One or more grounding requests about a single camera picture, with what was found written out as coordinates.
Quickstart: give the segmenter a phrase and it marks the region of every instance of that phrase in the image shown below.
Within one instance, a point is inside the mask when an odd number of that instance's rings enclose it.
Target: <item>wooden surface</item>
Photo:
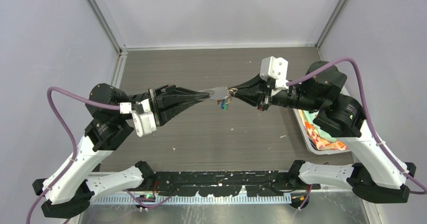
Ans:
[[[289,80],[320,60],[314,47],[131,51],[120,88],[130,95],[166,84],[196,91],[233,86],[256,76],[269,56],[289,62]],[[261,112],[238,99],[228,111],[213,100],[196,104],[151,136],[132,133],[101,171],[121,171],[139,160],[154,171],[287,170],[294,160],[352,163],[349,153],[308,152],[291,109]]]

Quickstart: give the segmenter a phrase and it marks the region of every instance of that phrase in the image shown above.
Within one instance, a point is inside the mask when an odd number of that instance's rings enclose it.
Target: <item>gray translucent item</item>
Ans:
[[[222,100],[227,98],[230,95],[227,87],[214,87],[214,88],[203,90],[200,92],[209,93],[210,95],[209,99],[211,100]]]

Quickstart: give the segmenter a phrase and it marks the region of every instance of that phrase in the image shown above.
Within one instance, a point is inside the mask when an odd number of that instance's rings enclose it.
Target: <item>folded cloth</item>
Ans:
[[[316,118],[316,112],[309,113],[308,111],[298,110],[301,120],[307,132],[308,138],[311,140],[314,147],[319,150],[347,150],[347,146],[336,138],[331,137],[327,132],[320,129],[319,126],[313,123]]]

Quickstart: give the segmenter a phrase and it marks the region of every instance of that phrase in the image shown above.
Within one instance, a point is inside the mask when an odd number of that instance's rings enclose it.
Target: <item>white wall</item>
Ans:
[[[427,0],[349,0],[321,47],[325,60],[353,57],[359,64],[367,102],[379,135],[427,185]],[[357,84],[348,63],[348,91]],[[412,183],[412,190],[418,190]],[[379,205],[385,223],[425,223],[426,196],[407,204]]]
[[[109,82],[116,52],[85,0],[0,0],[0,223],[25,223],[32,182],[53,174],[72,147],[51,112],[46,90],[88,96]],[[84,105],[54,101],[80,138],[91,117]],[[37,207],[32,223],[45,219]]]
[[[97,0],[128,48],[315,44],[338,0]]]

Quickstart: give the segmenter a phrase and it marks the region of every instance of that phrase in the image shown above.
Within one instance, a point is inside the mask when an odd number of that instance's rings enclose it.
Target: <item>orange patterned cloth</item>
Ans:
[[[340,141],[330,142],[322,138],[317,130],[318,126],[313,125],[308,119],[304,117],[302,110],[298,113],[304,123],[308,138],[313,142],[317,150],[347,150],[347,146]]]

